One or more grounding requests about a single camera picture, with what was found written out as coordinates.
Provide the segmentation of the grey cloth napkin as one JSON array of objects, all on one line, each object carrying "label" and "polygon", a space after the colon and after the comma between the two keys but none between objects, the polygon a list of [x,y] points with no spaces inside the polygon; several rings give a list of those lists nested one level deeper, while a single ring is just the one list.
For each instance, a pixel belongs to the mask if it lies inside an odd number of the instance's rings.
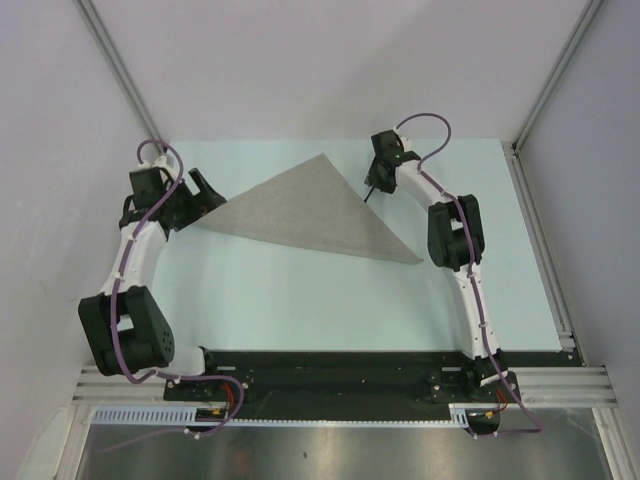
[{"label": "grey cloth napkin", "polygon": [[231,198],[196,225],[311,251],[406,265],[422,262],[324,154]]}]

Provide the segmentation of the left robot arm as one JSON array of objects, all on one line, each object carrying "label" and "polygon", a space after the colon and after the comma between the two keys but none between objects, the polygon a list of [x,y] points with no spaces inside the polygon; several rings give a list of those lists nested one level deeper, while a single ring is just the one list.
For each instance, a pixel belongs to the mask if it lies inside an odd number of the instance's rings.
[{"label": "left robot arm", "polygon": [[100,373],[120,375],[125,365],[132,374],[162,371],[186,377],[187,389],[207,400],[219,392],[220,374],[205,365],[201,347],[176,343],[151,293],[170,233],[226,202],[198,169],[191,169],[189,175],[197,193],[184,181],[176,181],[167,167],[129,174],[132,194],[123,204],[121,243],[112,272],[98,294],[80,301],[78,314]]}]

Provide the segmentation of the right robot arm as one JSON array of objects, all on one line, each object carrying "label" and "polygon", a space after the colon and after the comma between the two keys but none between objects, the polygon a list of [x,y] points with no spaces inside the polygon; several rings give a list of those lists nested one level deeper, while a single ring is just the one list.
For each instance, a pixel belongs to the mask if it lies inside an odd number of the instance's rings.
[{"label": "right robot arm", "polygon": [[383,193],[402,190],[426,212],[429,258],[445,274],[452,290],[462,335],[467,371],[461,376],[463,393],[473,401],[493,394],[506,382],[508,368],[491,327],[481,278],[485,249],[479,202],[473,195],[448,191],[424,168],[395,130],[371,137],[374,158],[365,184]]}]

